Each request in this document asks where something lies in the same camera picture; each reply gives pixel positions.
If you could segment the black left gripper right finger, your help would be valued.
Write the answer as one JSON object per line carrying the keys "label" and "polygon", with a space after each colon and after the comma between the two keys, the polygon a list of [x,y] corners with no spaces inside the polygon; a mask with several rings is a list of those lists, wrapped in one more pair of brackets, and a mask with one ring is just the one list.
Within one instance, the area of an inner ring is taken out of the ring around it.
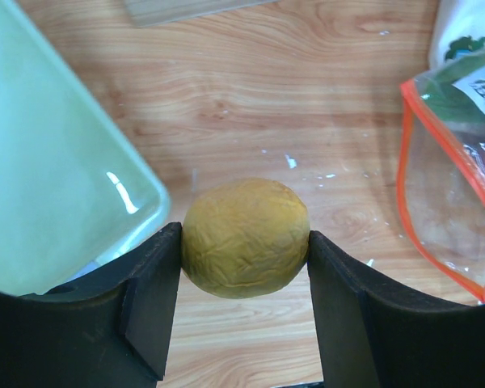
{"label": "black left gripper right finger", "polygon": [[485,304],[408,287],[318,231],[307,269],[326,387],[485,387]]}

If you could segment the clear zip top bag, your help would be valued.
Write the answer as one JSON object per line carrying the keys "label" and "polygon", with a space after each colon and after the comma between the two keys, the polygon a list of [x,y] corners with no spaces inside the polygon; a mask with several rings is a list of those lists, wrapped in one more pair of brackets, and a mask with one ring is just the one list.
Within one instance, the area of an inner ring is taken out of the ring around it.
{"label": "clear zip top bag", "polygon": [[485,48],[401,93],[401,222],[425,259],[485,303]]}

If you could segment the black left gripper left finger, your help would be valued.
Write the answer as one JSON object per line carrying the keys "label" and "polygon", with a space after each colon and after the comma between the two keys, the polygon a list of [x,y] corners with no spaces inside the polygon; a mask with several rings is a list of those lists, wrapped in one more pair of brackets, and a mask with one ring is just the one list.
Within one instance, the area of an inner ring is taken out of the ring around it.
{"label": "black left gripper left finger", "polygon": [[182,226],[43,295],[0,293],[0,387],[154,387],[166,372]]}

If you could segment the yellow plush fruit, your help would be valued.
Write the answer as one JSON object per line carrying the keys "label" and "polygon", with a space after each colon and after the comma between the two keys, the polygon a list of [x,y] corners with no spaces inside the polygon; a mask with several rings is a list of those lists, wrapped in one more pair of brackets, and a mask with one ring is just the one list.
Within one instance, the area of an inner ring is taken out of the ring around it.
{"label": "yellow plush fruit", "polygon": [[242,299],[287,286],[305,265],[310,217],[296,193],[262,178],[198,196],[182,229],[182,268],[199,289]]}

